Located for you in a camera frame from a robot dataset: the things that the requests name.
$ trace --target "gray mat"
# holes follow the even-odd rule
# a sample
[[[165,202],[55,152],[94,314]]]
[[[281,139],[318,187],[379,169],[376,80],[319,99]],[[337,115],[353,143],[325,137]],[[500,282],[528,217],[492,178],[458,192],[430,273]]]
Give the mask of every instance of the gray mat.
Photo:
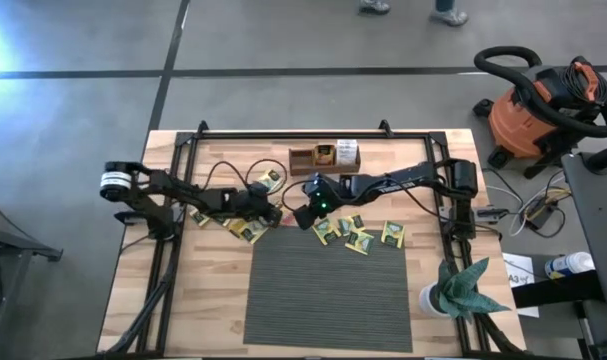
[[[254,245],[245,344],[411,352],[405,254],[282,227]]]

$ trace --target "green plant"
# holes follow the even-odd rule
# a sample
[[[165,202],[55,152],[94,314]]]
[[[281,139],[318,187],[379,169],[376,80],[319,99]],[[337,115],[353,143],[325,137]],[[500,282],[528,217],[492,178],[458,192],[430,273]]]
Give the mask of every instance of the green plant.
[[[474,291],[474,285],[487,269],[489,258],[485,258],[456,275],[452,275],[447,263],[439,266],[439,281],[430,294],[432,305],[438,310],[448,313],[451,317],[463,316],[472,320],[471,313],[491,313],[510,310],[491,298]]]

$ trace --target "vacuum wheel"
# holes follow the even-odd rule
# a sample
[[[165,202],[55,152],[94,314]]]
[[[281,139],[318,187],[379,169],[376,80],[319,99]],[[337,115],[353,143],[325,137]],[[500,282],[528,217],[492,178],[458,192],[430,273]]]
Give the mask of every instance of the vacuum wheel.
[[[494,106],[494,101],[488,100],[488,99],[483,99],[483,100],[479,101],[476,105],[474,105],[474,107],[472,108],[472,112],[477,117],[486,118],[486,117],[490,116],[490,112],[492,111],[492,106]]]
[[[512,152],[503,146],[497,146],[487,158],[487,163],[495,169],[502,169],[513,158]]]

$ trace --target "vacuum hose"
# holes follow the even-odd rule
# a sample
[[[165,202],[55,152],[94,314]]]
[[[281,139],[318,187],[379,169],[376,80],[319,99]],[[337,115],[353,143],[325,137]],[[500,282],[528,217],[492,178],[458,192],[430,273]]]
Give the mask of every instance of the vacuum hose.
[[[601,107],[601,114],[605,120],[604,126],[583,123],[574,118],[565,116],[554,110],[545,102],[543,97],[536,91],[534,84],[530,79],[525,77],[525,75],[516,70],[487,61],[489,58],[501,55],[511,55],[524,59],[527,61],[529,67],[541,65],[541,59],[534,51],[521,46],[497,46],[485,49],[476,54],[474,57],[474,65],[488,74],[498,76],[511,82],[520,91],[525,91],[530,97],[528,106],[531,106],[537,114],[543,116],[545,121],[548,121],[559,128],[578,132],[583,136],[595,138],[607,137],[607,100]]]

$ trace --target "small wooden tray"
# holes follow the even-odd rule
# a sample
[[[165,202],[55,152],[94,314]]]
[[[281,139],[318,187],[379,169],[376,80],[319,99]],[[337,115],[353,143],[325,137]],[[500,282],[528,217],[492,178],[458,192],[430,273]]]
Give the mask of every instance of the small wooden tray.
[[[356,149],[356,163],[351,165],[314,165],[314,150],[290,149],[290,175],[310,175],[316,172],[324,174],[341,174],[359,172],[361,153]]]

